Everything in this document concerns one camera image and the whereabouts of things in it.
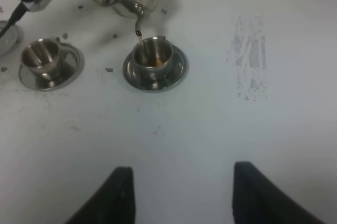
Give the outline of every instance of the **electrical cord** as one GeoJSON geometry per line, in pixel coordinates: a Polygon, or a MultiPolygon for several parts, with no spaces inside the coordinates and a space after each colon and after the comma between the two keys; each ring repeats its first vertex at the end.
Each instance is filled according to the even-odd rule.
{"type": "Polygon", "coordinates": [[[0,32],[0,38],[5,35],[5,33],[9,30],[12,25],[15,25],[17,21],[19,21],[27,12],[26,6],[21,2],[13,11],[11,17],[8,20],[8,23],[0,32]]]}

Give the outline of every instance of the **white table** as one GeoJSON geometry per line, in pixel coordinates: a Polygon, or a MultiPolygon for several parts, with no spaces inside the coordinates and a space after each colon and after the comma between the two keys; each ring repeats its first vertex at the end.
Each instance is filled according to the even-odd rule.
{"type": "MultiPolygon", "coordinates": [[[[0,19],[17,4],[0,0],[0,19]]],[[[19,25],[20,47],[0,58],[8,68],[0,73],[0,223],[63,223],[129,165],[137,223],[231,224],[233,166],[242,160],[337,222],[336,0],[163,0],[143,34],[165,34],[190,70],[157,94],[125,82],[134,21],[110,8],[53,0],[19,25]],[[63,33],[83,52],[83,73],[58,91],[24,88],[23,47],[63,33]]]]}

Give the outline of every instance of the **dark crumb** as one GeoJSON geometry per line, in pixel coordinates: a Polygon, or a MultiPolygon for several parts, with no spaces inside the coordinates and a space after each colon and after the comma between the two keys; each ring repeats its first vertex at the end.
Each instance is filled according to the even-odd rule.
{"type": "Polygon", "coordinates": [[[63,39],[66,40],[66,39],[68,39],[68,37],[69,37],[69,35],[68,35],[67,33],[62,34],[62,38],[63,38],[63,39]]]}

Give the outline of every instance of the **metal cup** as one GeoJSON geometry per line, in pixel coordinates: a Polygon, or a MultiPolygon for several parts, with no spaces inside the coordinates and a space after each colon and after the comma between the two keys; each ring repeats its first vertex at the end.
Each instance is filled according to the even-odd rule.
{"type": "Polygon", "coordinates": [[[26,46],[21,54],[21,63],[40,79],[56,80],[63,73],[61,52],[56,41],[40,39],[26,46]]]}
{"type": "Polygon", "coordinates": [[[173,46],[164,38],[152,37],[138,43],[133,49],[134,68],[151,80],[164,78],[173,66],[173,46]]]}

